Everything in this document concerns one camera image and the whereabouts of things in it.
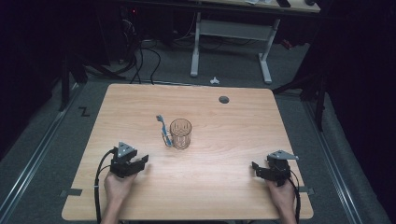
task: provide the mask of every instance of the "person's arm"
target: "person's arm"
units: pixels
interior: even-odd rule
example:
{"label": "person's arm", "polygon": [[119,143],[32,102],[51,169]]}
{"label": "person's arm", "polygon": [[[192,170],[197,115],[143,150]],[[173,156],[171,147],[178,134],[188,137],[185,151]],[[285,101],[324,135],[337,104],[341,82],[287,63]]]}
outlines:
{"label": "person's arm", "polygon": [[136,176],[137,174],[119,178],[108,172],[105,179],[107,206],[102,217],[102,224],[117,224],[119,222],[122,204],[128,197]]}
{"label": "person's arm", "polygon": [[274,205],[280,214],[280,220],[282,224],[296,224],[296,217],[294,212],[294,187],[289,182],[285,181],[285,184],[277,187],[276,182],[266,180],[268,188],[271,191],[271,197]]}

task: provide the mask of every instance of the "white table leg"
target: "white table leg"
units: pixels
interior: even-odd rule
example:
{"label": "white table leg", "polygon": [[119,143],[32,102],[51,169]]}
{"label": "white table leg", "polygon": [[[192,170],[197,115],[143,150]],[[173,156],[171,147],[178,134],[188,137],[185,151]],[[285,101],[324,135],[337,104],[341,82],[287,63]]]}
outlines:
{"label": "white table leg", "polygon": [[266,84],[272,83],[270,71],[268,70],[267,57],[268,57],[268,53],[270,52],[271,46],[274,42],[274,38],[279,23],[280,23],[280,19],[276,19],[272,27],[272,30],[268,36],[267,45],[264,48],[264,53],[259,54],[260,65],[262,66],[262,75],[264,76],[264,82]]}
{"label": "white table leg", "polygon": [[201,32],[201,12],[197,13],[197,21],[195,27],[195,46],[194,52],[192,53],[191,61],[191,73],[192,77],[198,76],[198,65],[199,65],[199,36]]}

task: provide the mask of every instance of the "desk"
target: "desk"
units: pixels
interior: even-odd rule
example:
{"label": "desk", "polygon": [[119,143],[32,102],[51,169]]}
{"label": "desk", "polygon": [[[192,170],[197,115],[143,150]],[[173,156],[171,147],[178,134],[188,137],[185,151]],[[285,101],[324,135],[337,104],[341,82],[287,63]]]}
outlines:
{"label": "desk", "polygon": [[[314,4],[311,7],[308,6],[304,2],[304,0],[290,0],[291,7],[280,7],[279,4],[276,2],[276,0],[272,0],[271,3],[269,4],[259,2],[254,6],[252,6],[249,3],[246,3],[244,0],[202,0],[201,2],[237,5],[243,7],[271,8],[277,10],[299,11],[306,13],[320,12],[320,8],[318,7],[317,4]],[[280,23],[280,19],[276,19],[272,26],[253,25],[253,24],[225,22],[225,21],[209,21],[209,20],[201,20],[201,13],[198,13],[196,25],[195,25],[195,45],[191,60],[191,76],[192,77],[198,76],[200,35],[217,35],[217,36],[265,41],[266,43],[265,47],[263,48],[262,53],[259,54],[259,62],[262,68],[262,75],[264,78],[264,82],[267,84],[271,84],[272,79],[266,60],[270,48],[272,46],[272,43],[274,41],[279,23]]]}
{"label": "desk", "polygon": [[[227,96],[230,102],[222,104],[220,96]],[[167,126],[179,118],[191,122],[188,148],[165,146],[162,125],[156,120],[159,114]],[[82,193],[67,197],[64,219],[95,220],[95,172],[102,157],[120,140],[135,147],[138,158],[149,154],[121,219],[278,218],[265,181],[255,177],[250,166],[252,161],[266,166],[266,155],[279,149],[292,153],[270,90],[110,85],[72,185]],[[296,161],[290,161],[290,167],[303,186]],[[99,184],[102,209],[105,176],[106,171]],[[311,218],[308,196],[302,193],[301,197],[301,218]]]}

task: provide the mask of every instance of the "gray carpet floor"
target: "gray carpet floor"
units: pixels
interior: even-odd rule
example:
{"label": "gray carpet floor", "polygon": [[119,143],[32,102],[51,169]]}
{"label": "gray carpet floor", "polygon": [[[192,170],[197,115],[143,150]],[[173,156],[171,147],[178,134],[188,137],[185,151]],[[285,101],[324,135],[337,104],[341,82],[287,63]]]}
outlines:
{"label": "gray carpet floor", "polygon": [[[268,57],[273,84],[266,85],[254,52],[260,48],[261,43],[254,42],[241,47],[232,41],[236,40],[221,45],[210,39],[204,41],[201,46],[199,76],[195,78],[190,77],[192,46],[189,41],[177,42],[172,48],[152,41],[145,42],[145,47],[150,47],[161,55],[160,65],[153,75],[155,84],[211,86],[210,80],[216,77],[220,82],[218,86],[274,89],[292,81],[309,48],[309,45],[304,45],[287,50],[280,45],[273,45]],[[139,76],[143,82],[149,82],[159,58],[152,51],[144,49],[142,52],[143,65]],[[140,63],[139,52],[136,56]],[[120,66],[115,63],[109,68],[117,70]],[[27,188],[22,190],[23,194],[16,200],[15,207],[10,208],[7,223],[70,223],[61,216],[66,200],[61,192],[70,189],[72,185],[107,86],[116,82],[129,83],[135,71],[133,68],[123,74],[127,77],[125,81],[89,75],[87,84],[79,85],[72,91],[74,100],[46,145],[47,151],[33,172],[33,178],[28,181]],[[330,149],[356,205],[361,218],[356,223],[390,223],[344,137],[332,110],[331,99],[326,98],[324,132],[320,133],[309,114],[309,108],[312,108],[314,102],[301,102],[298,93],[299,90],[291,90],[279,94],[276,102],[291,146],[300,157],[298,164],[305,185],[314,192],[309,198],[315,214],[301,223],[351,223],[334,185],[332,170],[326,165],[323,144]],[[0,202],[6,200],[52,122],[62,114],[58,110],[60,106],[61,86],[57,85],[53,89],[53,97],[33,115],[28,127],[0,163]],[[88,117],[81,116],[81,107],[87,108]],[[257,220],[255,223],[277,222]]]}

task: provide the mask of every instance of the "small white object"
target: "small white object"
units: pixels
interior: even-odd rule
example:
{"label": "small white object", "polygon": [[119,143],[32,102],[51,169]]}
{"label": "small white object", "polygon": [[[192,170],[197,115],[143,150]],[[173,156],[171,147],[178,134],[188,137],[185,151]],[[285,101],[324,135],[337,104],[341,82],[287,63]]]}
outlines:
{"label": "small white object", "polygon": [[260,0],[246,0],[245,2],[252,4],[252,5],[256,5],[256,3],[258,3]]}
{"label": "small white object", "polygon": [[219,84],[220,81],[218,81],[218,79],[217,79],[216,77],[213,77],[213,79],[210,80],[210,83],[212,83],[212,84]]}

